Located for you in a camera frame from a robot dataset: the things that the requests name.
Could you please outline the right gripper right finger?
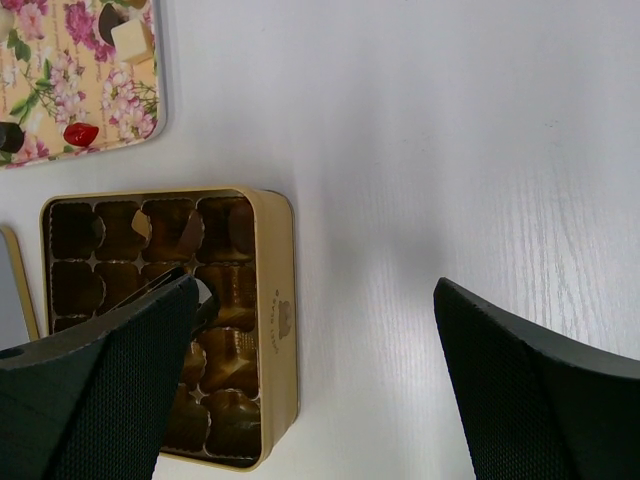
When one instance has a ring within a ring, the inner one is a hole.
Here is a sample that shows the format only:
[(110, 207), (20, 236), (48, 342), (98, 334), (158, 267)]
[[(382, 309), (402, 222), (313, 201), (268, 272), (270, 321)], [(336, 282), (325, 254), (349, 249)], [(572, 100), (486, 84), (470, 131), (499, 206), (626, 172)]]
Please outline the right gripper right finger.
[(434, 310), (476, 478), (638, 478), (638, 361), (447, 278), (436, 285)]

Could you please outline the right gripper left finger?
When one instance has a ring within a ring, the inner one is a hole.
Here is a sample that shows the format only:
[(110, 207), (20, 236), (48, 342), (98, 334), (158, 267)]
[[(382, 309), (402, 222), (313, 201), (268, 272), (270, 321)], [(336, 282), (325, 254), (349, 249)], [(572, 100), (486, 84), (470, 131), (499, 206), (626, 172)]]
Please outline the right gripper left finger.
[(149, 479), (199, 292), (183, 274), (139, 299), (1, 353), (4, 479)]

